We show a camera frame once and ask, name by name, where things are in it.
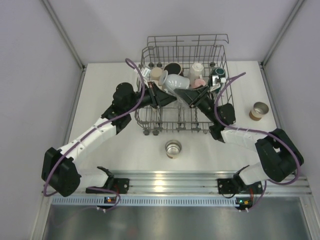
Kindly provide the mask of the pink mug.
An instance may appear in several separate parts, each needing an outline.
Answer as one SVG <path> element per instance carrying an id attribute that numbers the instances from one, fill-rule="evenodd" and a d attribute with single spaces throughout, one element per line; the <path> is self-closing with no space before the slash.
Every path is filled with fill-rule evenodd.
<path id="1" fill-rule="evenodd" d="M 198 78 L 198 79 L 195 79 L 194 82 L 191 84 L 191 88 L 192 89 L 196 89 L 196 88 L 199 88 L 199 87 L 203 87 L 206 85 L 206 82 L 204 79 L 202 78 Z"/>

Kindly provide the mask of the light blue mug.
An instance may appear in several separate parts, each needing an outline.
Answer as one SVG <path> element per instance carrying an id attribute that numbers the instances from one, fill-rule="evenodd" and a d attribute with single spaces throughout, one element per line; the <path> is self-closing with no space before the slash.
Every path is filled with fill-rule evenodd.
<path id="1" fill-rule="evenodd" d="M 166 70 L 163 71 L 158 84 L 165 86 L 168 91 L 174 91 L 175 89 L 188 89 L 190 86 L 190 80 L 187 77 L 170 74 Z"/>

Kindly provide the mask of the cream mug with handle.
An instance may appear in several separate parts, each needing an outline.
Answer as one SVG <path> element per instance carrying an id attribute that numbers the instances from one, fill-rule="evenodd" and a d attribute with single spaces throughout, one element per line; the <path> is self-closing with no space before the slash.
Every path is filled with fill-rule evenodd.
<path id="1" fill-rule="evenodd" d="M 203 74 L 203 71 L 204 66 L 200 62 L 195 62 L 189 69 L 189 80 L 194 82 L 196 79 L 199 79 L 200 75 Z"/>

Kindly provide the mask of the beige plain cup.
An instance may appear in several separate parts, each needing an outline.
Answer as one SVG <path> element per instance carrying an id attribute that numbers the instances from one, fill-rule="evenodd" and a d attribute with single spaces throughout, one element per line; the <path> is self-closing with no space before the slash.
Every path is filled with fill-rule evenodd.
<path id="1" fill-rule="evenodd" d="M 150 72 L 150 79 L 152 81 L 159 81 L 162 74 L 163 74 L 163 69 L 160 67 L 155 67 Z"/>

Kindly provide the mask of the white cup teal base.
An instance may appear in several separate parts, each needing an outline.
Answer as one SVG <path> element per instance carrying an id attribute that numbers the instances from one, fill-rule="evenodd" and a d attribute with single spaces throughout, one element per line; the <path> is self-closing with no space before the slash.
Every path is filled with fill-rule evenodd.
<path id="1" fill-rule="evenodd" d="M 226 71 L 220 67 L 214 68 L 209 75 L 209 79 L 210 79 L 210 76 L 220 76 L 222 78 L 226 78 Z"/>

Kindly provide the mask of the black skull mug red inside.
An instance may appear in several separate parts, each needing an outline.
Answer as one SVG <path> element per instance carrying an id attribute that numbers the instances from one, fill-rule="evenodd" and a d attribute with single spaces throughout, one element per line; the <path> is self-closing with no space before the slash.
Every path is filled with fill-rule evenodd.
<path id="1" fill-rule="evenodd" d="M 179 75 L 182 77 L 184 76 L 183 67 L 178 62 L 168 63 L 163 70 L 167 71 L 168 75 Z"/>

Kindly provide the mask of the grey wire dish rack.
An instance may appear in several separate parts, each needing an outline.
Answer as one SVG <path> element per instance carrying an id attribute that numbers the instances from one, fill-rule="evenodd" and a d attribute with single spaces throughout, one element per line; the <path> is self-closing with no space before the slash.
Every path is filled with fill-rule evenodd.
<path id="1" fill-rule="evenodd" d="M 136 110 L 144 135 L 203 132 L 219 138 L 235 123 L 225 33 L 149 36 L 139 67 L 154 106 Z"/>

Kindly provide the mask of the clear glass tumbler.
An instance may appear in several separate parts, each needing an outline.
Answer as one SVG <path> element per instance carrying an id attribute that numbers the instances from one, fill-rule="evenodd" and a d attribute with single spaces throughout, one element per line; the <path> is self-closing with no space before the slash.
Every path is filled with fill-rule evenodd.
<path id="1" fill-rule="evenodd" d="M 189 108 L 189 106 L 181 99 L 178 98 L 176 101 L 176 108 L 178 110 L 178 112 L 184 112 L 185 110 L 187 110 Z"/>

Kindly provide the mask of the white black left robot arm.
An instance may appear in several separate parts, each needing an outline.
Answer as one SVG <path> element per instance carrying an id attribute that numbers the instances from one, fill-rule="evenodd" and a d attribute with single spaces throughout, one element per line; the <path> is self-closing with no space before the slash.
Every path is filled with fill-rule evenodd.
<path id="1" fill-rule="evenodd" d="M 174 93 L 211 120 L 209 132 L 213 139 L 256 153 L 254 159 L 245 161 L 233 175 L 231 185 L 236 192 L 243 192 L 250 185 L 263 181 L 282 183 L 288 175 L 300 170 L 304 158 L 284 130 L 276 128 L 264 132 L 235 127 L 234 106 L 231 103 L 220 105 L 218 99 L 210 97 L 207 86 L 175 89 Z"/>

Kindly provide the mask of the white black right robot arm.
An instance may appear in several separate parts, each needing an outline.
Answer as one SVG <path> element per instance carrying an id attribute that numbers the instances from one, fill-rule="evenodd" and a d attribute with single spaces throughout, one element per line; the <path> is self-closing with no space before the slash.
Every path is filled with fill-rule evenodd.
<path id="1" fill-rule="evenodd" d="M 154 82 L 142 84 L 140 91 L 134 91 L 128 82 L 120 83 L 115 89 L 110 107 L 88 130 L 59 149 L 51 147 L 45 152 L 41 173 L 45 182 L 44 196 L 50 196 L 48 187 L 63 197 L 77 190 L 109 190 L 113 185 L 112 173 L 101 166 L 81 169 L 82 162 L 105 141 L 126 128 L 132 119 L 130 114 L 136 109 L 146 106 L 164 107 L 182 100 L 185 93 L 186 89 L 176 89 L 173 93 L 163 91 Z"/>

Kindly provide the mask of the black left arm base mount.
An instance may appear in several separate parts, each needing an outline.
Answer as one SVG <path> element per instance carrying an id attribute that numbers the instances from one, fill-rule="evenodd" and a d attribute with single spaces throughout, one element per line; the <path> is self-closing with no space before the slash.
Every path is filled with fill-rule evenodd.
<path id="1" fill-rule="evenodd" d="M 246 185 L 239 176 L 218 178 L 217 187 L 218 193 L 225 196 L 238 194 L 257 195 L 263 192 L 263 185 L 260 181 Z"/>

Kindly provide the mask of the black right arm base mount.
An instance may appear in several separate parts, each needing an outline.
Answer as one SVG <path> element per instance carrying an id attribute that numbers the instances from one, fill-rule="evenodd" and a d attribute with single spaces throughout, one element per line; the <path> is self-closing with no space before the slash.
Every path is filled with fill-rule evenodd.
<path id="1" fill-rule="evenodd" d="M 110 177 L 102 187 L 88 187 L 85 190 L 86 194 L 103 194 L 110 193 L 109 191 L 118 194 L 127 194 L 130 187 L 129 178 Z"/>

